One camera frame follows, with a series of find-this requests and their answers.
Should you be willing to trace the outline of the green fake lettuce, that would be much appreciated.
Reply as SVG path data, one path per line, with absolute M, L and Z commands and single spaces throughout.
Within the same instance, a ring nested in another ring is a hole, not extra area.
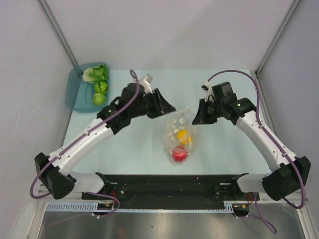
M 82 79 L 90 84 L 95 84 L 99 81 L 107 81 L 109 70 L 105 64 L 89 67 L 82 75 Z

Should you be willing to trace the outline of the green fake pepper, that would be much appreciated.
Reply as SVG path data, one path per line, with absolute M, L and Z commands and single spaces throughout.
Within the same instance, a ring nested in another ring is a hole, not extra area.
M 106 96 L 102 93 L 95 93 L 92 97 L 92 102 L 96 106 L 104 104 L 106 101 Z

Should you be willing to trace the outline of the yellow fake food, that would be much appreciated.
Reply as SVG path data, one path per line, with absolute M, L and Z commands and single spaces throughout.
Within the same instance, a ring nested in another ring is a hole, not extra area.
M 190 146 L 193 144 L 193 137 L 186 129 L 182 129 L 177 133 L 177 140 L 183 146 Z

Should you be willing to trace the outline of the clear polka dot zip bag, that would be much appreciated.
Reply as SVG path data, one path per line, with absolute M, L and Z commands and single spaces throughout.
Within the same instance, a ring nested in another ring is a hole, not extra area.
M 182 164 L 193 155 L 198 145 L 198 127 L 192 124 L 195 113 L 187 107 L 175 112 L 166 122 L 164 148 L 171 164 Z

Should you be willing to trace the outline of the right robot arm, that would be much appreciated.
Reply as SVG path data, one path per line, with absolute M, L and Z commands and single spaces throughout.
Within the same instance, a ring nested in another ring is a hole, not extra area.
M 257 108 L 248 98 L 238 99 L 229 82 L 213 87 L 205 83 L 202 89 L 206 96 L 199 101 L 193 125 L 214 124 L 218 118 L 231 121 L 249 137 L 271 171 L 270 174 L 236 177 L 236 184 L 230 187 L 230 195 L 234 199 L 241 200 L 248 192 L 264 192 L 278 201 L 306 184 L 311 162 L 287 149 L 269 127 L 257 119 Z

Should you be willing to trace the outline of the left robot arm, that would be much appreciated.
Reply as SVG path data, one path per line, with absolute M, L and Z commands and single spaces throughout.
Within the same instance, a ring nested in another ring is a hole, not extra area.
M 154 119 L 175 110 L 159 89 L 146 93 L 141 84 L 130 83 L 75 139 L 49 155 L 39 153 L 35 157 L 37 179 L 56 200 L 71 192 L 93 193 L 105 199 L 110 186 L 101 173 L 74 173 L 73 168 L 102 141 L 127 127 L 132 119 L 140 116 Z

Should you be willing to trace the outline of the red fake tomato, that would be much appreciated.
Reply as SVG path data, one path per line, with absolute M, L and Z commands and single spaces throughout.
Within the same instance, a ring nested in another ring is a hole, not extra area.
M 188 152 L 185 147 L 177 146 L 172 151 L 172 159 L 175 162 L 183 162 L 188 158 Z

